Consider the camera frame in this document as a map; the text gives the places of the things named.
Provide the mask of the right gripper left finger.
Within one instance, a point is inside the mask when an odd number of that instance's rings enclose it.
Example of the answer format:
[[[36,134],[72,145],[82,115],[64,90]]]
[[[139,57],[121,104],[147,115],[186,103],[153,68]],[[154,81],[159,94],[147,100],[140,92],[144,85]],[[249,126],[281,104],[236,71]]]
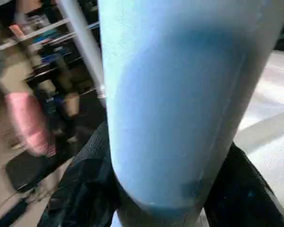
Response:
[[[109,227],[118,207],[107,122],[102,122],[66,168],[39,227]]]

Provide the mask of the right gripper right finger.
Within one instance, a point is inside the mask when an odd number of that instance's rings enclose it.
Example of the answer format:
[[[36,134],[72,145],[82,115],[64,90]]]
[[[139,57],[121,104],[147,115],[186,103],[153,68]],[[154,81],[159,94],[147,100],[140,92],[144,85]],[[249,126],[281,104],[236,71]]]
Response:
[[[284,208],[234,143],[204,205],[211,227],[284,227]]]

